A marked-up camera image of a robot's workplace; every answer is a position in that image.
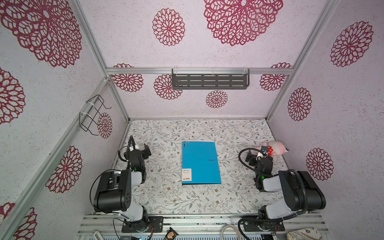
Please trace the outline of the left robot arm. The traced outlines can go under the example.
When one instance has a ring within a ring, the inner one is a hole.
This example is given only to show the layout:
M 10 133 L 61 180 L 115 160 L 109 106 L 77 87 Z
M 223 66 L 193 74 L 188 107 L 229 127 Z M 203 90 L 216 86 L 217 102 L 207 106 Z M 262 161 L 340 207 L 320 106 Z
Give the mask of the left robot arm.
M 145 183 L 147 170 L 145 160 L 151 156 L 148 145 L 138 149 L 137 145 L 130 144 L 127 151 L 119 159 L 126 162 L 125 170 L 106 170 L 98 177 L 99 184 L 94 200 L 91 201 L 96 212 L 104 214 L 117 214 L 125 218 L 125 223 L 131 228 L 142 231 L 150 224 L 148 212 L 145 207 L 135 203 L 132 197 L 132 186 Z

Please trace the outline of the blue black folder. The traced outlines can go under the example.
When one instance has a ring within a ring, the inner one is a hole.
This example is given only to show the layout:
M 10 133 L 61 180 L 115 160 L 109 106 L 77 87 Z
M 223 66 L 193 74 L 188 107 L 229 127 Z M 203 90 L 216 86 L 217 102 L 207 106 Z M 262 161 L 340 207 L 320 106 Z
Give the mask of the blue black folder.
M 214 142 L 182 143 L 182 185 L 221 184 Z

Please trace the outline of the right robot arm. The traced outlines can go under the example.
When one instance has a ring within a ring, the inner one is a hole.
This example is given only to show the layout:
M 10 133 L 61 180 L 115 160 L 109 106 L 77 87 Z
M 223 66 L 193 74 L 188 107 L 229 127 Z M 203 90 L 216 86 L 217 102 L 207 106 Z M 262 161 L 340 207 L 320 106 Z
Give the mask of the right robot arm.
M 257 218 L 253 220 L 262 223 L 282 222 L 326 207 L 325 195 L 309 172 L 288 169 L 273 175 L 272 156 L 256 148 L 241 150 L 238 159 L 244 167 L 255 173 L 257 190 L 283 194 L 283 198 L 277 202 L 261 207 Z

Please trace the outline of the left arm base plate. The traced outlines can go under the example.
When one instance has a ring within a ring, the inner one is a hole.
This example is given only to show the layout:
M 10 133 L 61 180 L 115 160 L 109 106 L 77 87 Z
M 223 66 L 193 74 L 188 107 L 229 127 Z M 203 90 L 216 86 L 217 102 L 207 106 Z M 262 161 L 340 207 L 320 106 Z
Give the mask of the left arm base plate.
M 163 225 L 163 216 L 144 217 L 142 220 L 135 222 L 124 220 L 122 233 L 161 233 Z

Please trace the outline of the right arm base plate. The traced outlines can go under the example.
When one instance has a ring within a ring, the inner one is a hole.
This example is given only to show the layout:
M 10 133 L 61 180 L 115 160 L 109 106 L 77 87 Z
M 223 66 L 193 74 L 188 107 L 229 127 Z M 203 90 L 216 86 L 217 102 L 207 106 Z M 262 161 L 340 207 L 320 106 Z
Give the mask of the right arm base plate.
M 283 222 L 277 220 L 259 219 L 256 216 L 244 217 L 238 221 L 246 232 L 284 232 Z

